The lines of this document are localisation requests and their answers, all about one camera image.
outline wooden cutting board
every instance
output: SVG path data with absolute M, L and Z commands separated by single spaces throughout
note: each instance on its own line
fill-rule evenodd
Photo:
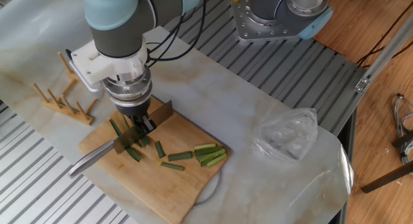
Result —
M 152 98 L 148 113 L 151 114 L 160 106 L 162 103 Z M 110 118 L 122 131 L 126 130 L 121 114 L 114 112 L 79 144 L 83 154 L 117 137 L 109 122 Z M 167 222 L 181 223 L 201 191 L 229 158 L 230 150 L 225 147 L 228 157 L 210 168 L 200 167 L 195 158 L 171 162 L 185 167 L 184 171 L 178 171 L 160 166 L 161 162 L 168 162 L 168 158 L 159 159 L 154 144 L 156 141 L 161 142 L 166 155 L 193 151 L 196 145 L 222 144 L 177 113 L 148 136 L 151 138 L 149 145 L 144 148 L 133 146 L 141 153 L 142 160 L 139 163 L 126 151 L 118 155 L 115 150 L 111 150 L 96 164 Z

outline plastic bag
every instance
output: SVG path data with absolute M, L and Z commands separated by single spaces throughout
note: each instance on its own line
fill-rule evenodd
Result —
M 300 161 L 317 139 L 317 113 L 297 108 L 266 118 L 255 129 L 254 146 L 266 156 Z

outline wire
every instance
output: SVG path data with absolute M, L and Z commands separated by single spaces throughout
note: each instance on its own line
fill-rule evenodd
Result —
M 191 19 L 191 17 L 194 15 L 195 11 L 196 11 L 196 7 L 193 9 L 191 15 L 188 18 L 186 18 L 184 21 L 182 21 L 181 24 L 186 23 L 189 19 Z
M 380 52 L 384 49 L 384 47 L 374 51 L 374 49 L 376 49 L 376 47 L 378 47 L 380 45 L 380 43 L 386 38 L 386 36 L 388 36 L 388 34 L 390 33 L 390 31 L 392 31 L 392 29 L 395 27 L 395 25 L 400 21 L 400 19 L 407 13 L 407 11 L 413 6 L 413 2 L 411 2 L 407 8 L 399 15 L 399 17 L 393 22 L 392 26 L 387 30 L 387 32 L 383 35 L 383 37 L 381 37 L 381 39 L 376 43 L 376 45 L 370 50 L 370 52 L 363 56 L 358 62 L 357 62 L 357 67 L 360 67 L 364 61 L 366 61 L 366 59 L 371 56 L 372 54 L 375 54 L 377 52 Z
M 400 106 L 400 102 L 402 100 L 405 100 L 411 107 L 413 107 L 413 104 L 407 98 L 405 98 L 401 94 L 398 94 L 396 102 L 394 103 L 394 120 L 396 121 L 396 125 L 397 125 L 397 128 L 398 128 L 398 137 L 399 138 L 403 137 L 404 131 L 410 132 L 410 130 L 408 130 L 406 128 L 404 122 L 406 121 L 406 119 L 411 118 L 413 116 L 413 113 L 407 114 L 406 116 L 404 116 L 400 120 L 400 118 L 399 118 L 399 106 Z M 408 158 L 408 153 L 412 149 L 413 149 L 413 141 L 410 141 L 408 143 L 404 143 L 400 147 L 401 162 L 403 163 L 403 165 L 406 165 L 407 163 L 410 162 L 410 159 Z
M 204 27 L 204 23 L 205 23 L 205 14 L 207 12 L 207 0 L 203 0 L 203 9 L 202 9 L 202 20 L 201 20 L 201 26 L 199 27 L 199 32 L 198 35 L 195 39 L 195 41 L 192 43 L 192 45 L 190 46 L 190 48 L 188 48 L 188 50 L 186 50 L 185 52 L 183 52 L 182 54 L 176 56 L 176 57 L 171 57 L 171 58 L 166 58 L 166 59 L 157 59 L 158 61 L 172 61 L 172 60 L 176 60 L 176 59 L 180 59 L 182 57 L 184 57 L 185 55 L 187 55 L 197 44 L 199 37 L 202 34 L 202 30 Z
M 169 48 L 172 46 L 172 44 L 173 44 L 174 41 L 175 41 L 176 36 L 178 35 L 179 29 L 181 28 L 181 24 L 182 24 L 182 22 L 183 22 L 184 16 L 185 16 L 185 14 L 181 16 L 181 19 L 179 20 L 178 26 L 177 26 L 177 28 L 176 28 L 176 30 L 175 30 L 174 37 L 172 38 L 172 40 L 171 40 L 171 42 L 169 43 L 169 45 L 165 48 L 165 50 L 162 52 L 162 54 L 161 54 L 158 58 L 156 58 L 156 59 L 152 58 L 152 60 L 153 60 L 154 62 L 152 62 L 152 63 L 148 66 L 149 68 L 150 68 L 151 66 L 153 66 L 156 62 L 158 62 L 158 61 L 162 58 L 162 56 L 165 55 L 165 53 L 166 53 L 166 52 L 169 50 Z
M 396 54 L 394 54 L 394 56 L 392 57 L 392 59 L 394 59 L 395 57 L 397 57 L 397 56 L 399 56 L 401 53 L 403 53 L 405 50 L 407 50 L 409 47 L 411 47 L 413 45 L 413 41 L 411 42 L 411 43 L 409 43 L 407 46 L 405 46 L 403 49 L 401 49 L 399 52 L 397 52 Z

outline metal bracket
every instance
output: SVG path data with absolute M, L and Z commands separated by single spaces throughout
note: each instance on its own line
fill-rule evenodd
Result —
M 369 79 L 367 79 L 366 77 L 362 77 L 360 81 L 357 83 L 356 87 L 354 88 L 354 91 L 360 94 L 364 94 L 370 83 L 371 81 Z
M 250 1 L 232 1 L 238 36 L 242 42 L 298 39 L 296 33 L 274 20 L 263 20 L 250 9 Z

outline green vegetable stick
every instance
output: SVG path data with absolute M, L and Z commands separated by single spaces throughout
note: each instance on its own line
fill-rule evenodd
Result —
M 117 124 L 115 123 L 115 121 L 112 118 L 109 121 L 110 121 L 110 124 L 112 124 L 112 127 L 115 129 L 116 134 L 120 136 L 122 132 L 121 130 L 119 130 L 119 127 L 117 127 Z
M 130 127 L 129 127 L 129 124 L 128 124 L 128 122 L 126 121 L 125 115 L 123 115 L 123 114 L 122 114 L 122 119 L 123 119 L 123 121 L 125 122 L 126 127 L 129 129 L 129 128 L 130 128 Z
M 159 156 L 159 158 L 163 158 L 165 156 L 165 152 L 163 151 L 162 145 L 160 141 L 157 141 L 155 143 L 155 147 L 156 147 L 156 151 L 157 151 L 157 155 Z
M 226 156 L 227 156 L 227 153 L 216 157 L 215 159 L 213 159 L 211 162 L 208 163 L 208 167 L 212 167 L 215 164 L 219 163 L 221 160 L 225 159 Z
M 221 150 L 223 147 L 208 147 L 208 148 L 204 148 L 201 150 L 195 150 L 195 155 L 202 155 L 202 154 L 208 154 L 208 153 L 213 153 L 217 150 Z
M 170 163 L 161 163 L 161 166 L 162 166 L 162 167 L 167 167 L 167 168 L 172 168 L 172 169 L 175 169 L 175 170 L 184 170 L 184 169 L 185 169 L 185 168 L 182 167 L 182 166 L 172 165 L 172 164 L 170 164 Z
M 209 148 L 209 147 L 216 147 L 217 145 L 215 143 L 211 143 L 211 144 L 204 144 L 204 145 L 199 145 L 195 147 L 195 150 L 201 150 L 204 148 Z
M 210 153 L 210 154 L 203 154 L 203 155 L 198 156 L 198 161 L 200 163 L 202 163 L 202 162 L 210 159 L 211 157 L 212 157 L 211 160 L 213 160 L 215 157 L 218 157 L 218 156 L 220 156 L 224 153 L 225 153 L 225 149 L 221 149 L 221 150 L 218 150 L 218 151 Z
M 126 151 L 128 152 L 129 156 L 134 158 L 137 162 L 141 161 L 141 156 L 139 156 L 139 154 L 136 152 L 134 148 L 128 147 Z
M 144 137 L 141 138 L 141 142 L 142 142 L 143 146 L 146 146 L 150 143 L 150 139 L 149 139 L 148 136 L 144 136 Z
M 169 161 L 176 161 L 176 160 L 190 159 L 190 158 L 192 158 L 192 152 L 183 152 L 183 153 L 168 155 Z

